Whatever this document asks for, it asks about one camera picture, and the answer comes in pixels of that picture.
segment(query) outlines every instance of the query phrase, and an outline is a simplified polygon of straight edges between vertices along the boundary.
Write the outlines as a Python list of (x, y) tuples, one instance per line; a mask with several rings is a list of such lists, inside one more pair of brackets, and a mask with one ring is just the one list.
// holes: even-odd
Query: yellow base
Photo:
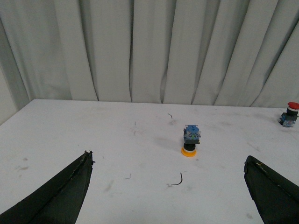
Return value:
[(193, 152), (191, 153), (188, 153), (184, 150), (184, 147), (182, 147), (181, 149), (181, 153), (184, 155), (184, 156), (187, 156), (187, 157), (194, 157), (196, 155), (196, 150), (194, 150)]

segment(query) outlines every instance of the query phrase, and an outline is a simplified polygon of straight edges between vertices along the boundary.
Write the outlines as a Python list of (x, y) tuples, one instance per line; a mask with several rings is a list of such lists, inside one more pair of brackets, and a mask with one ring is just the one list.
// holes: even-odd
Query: curtain fold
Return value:
[(54, 2), (1, 0), (0, 18), (29, 100), (72, 99)]
[(0, 69), (35, 98), (285, 107), (299, 1), (0, 0)]
[(79, 3), (55, 0), (66, 75), (74, 100), (96, 101), (92, 75), (87, 60)]
[(240, 33), (249, 0), (221, 1), (194, 105), (214, 105)]
[(163, 103), (191, 104), (207, 0), (178, 0)]
[(133, 102), (161, 103), (166, 78), (175, 0), (134, 2), (131, 60)]
[(249, 2), (228, 70), (215, 105), (237, 106), (261, 48), (277, 0)]
[(29, 103), (25, 85), (21, 78), (17, 63), (11, 51), (1, 18), (0, 18), (0, 70), (3, 81), (9, 89), (13, 104), (17, 110)]
[(131, 102), (129, 65), (133, 1), (81, 3), (94, 87), (100, 101)]

